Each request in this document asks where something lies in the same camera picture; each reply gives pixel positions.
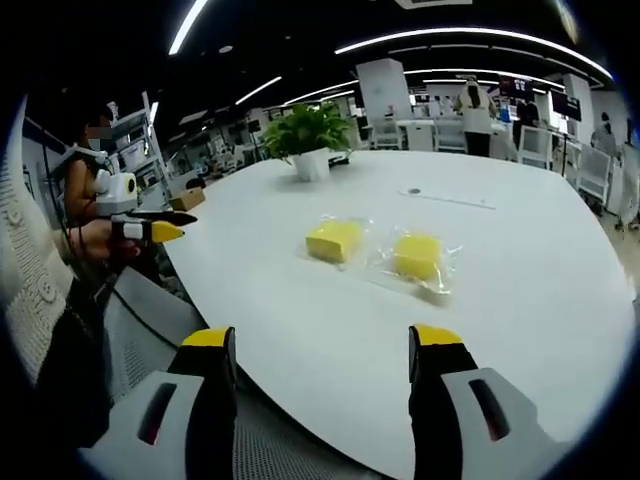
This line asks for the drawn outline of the person's left hand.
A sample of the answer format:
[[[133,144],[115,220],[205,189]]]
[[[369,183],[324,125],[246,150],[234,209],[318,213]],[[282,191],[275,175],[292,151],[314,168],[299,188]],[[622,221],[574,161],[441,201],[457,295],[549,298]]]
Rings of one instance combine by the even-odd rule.
[[[95,219],[70,230],[72,249],[83,259],[109,260],[113,258],[131,259],[141,250],[132,241],[116,239],[113,236],[113,223],[106,219]]]

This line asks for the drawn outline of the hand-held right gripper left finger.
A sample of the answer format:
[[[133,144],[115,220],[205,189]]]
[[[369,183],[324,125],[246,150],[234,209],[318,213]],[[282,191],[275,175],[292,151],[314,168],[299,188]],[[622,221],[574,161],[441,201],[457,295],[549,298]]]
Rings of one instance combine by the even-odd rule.
[[[114,405],[81,456],[100,479],[230,479],[236,417],[235,330],[199,330]]]

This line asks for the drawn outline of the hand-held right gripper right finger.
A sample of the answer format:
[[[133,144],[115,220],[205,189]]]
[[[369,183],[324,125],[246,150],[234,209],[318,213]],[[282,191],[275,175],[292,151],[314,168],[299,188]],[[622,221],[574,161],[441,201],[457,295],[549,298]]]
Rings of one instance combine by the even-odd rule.
[[[417,479],[541,479],[567,451],[535,404],[477,365],[450,330],[409,329],[408,411]]]

